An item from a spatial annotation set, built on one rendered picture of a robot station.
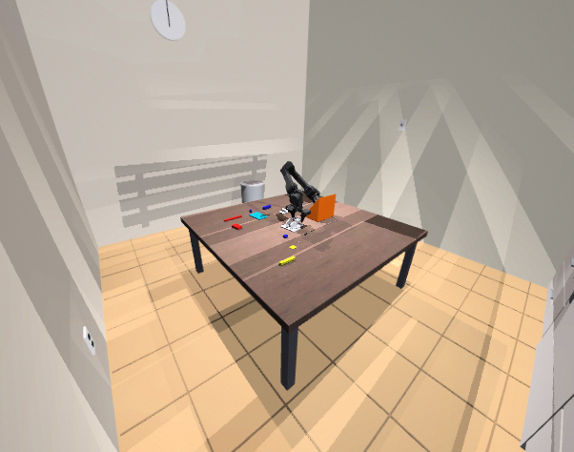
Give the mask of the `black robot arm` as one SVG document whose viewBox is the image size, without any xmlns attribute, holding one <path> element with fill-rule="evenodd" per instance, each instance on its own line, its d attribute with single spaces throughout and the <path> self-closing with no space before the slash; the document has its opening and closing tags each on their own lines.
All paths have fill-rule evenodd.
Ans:
<svg viewBox="0 0 574 452">
<path fill-rule="evenodd" d="M 293 182 L 291 176 L 299 183 L 299 185 L 304 189 L 304 193 L 308 196 L 310 200 L 313 200 L 314 204 L 320 198 L 320 191 L 312 185 L 309 185 L 296 171 L 295 166 L 291 161 L 287 161 L 280 171 L 283 174 L 284 180 L 286 182 L 286 192 L 290 197 L 290 205 L 287 210 L 288 213 L 296 213 L 299 208 L 297 203 L 302 201 L 303 191 L 297 187 L 297 184 Z M 314 196 L 313 196 L 314 195 Z M 313 197 L 312 197 L 313 196 Z"/>
</svg>

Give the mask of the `yellow rectangular bar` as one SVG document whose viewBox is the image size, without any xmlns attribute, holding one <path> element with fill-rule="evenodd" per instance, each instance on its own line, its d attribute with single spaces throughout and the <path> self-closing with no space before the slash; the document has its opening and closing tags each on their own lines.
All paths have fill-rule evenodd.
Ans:
<svg viewBox="0 0 574 452">
<path fill-rule="evenodd" d="M 295 260 L 295 259 L 296 259 L 295 257 L 289 257 L 289 258 L 287 258 L 287 259 L 282 260 L 282 261 L 279 263 L 279 265 L 284 265 L 284 264 L 286 264 L 286 263 L 288 263 L 288 262 L 291 262 L 291 261 L 293 261 L 293 260 Z"/>
</svg>

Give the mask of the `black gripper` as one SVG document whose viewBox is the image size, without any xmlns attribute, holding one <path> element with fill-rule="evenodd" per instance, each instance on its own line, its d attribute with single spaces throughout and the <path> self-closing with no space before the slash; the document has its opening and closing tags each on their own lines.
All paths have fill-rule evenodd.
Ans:
<svg viewBox="0 0 574 452">
<path fill-rule="evenodd" d="M 303 222 L 304 218 L 305 218 L 307 215 L 311 214 L 311 211 L 308 210 L 308 209 L 302 210 L 302 209 L 303 209 L 302 203 L 303 203 L 303 201 L 299 201 L 299 202 L 297 203 L 298 208 L 299 208 L 298 211 L 301 212 L 301 223 Z M 292 205 L 292 204 L 290 204 L 290 205 Z M 286 206 L 286 210 L 287 210 L 287 208 L 288 208 L 290 205 L 287 205 L 287 206 Z M 290 214 L 291 214 L 291 213 L 290 213 Z M 293 217 L 295 216 L 295 213 L 291 214 L 291 216 L 292 216 L 292 218 L 293 218 Z"/>
</svg>

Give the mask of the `teal rectangular plate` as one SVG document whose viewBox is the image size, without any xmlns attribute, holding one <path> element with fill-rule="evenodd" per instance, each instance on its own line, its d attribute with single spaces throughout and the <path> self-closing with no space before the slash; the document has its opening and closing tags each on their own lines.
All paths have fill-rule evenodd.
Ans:
<svg viewBox="0 0 574 452">
<path fill-rule="evenodd" d="M 249 216 L 252 216 L 252 217 L 254 217 L 254 218 L 258 219 L 258 220 L 260 220 L 260 219 L 263 219 L 263 218 L 267 217 L 267 216 L 265 216 L 265 215 L 263 215 L 263 214 L 261 214 L 261 213 L 259 213 L 259 212 L 256 212 L 256 213 L 253 213 L 253 214 L 250 214 Z"/>
</svg>

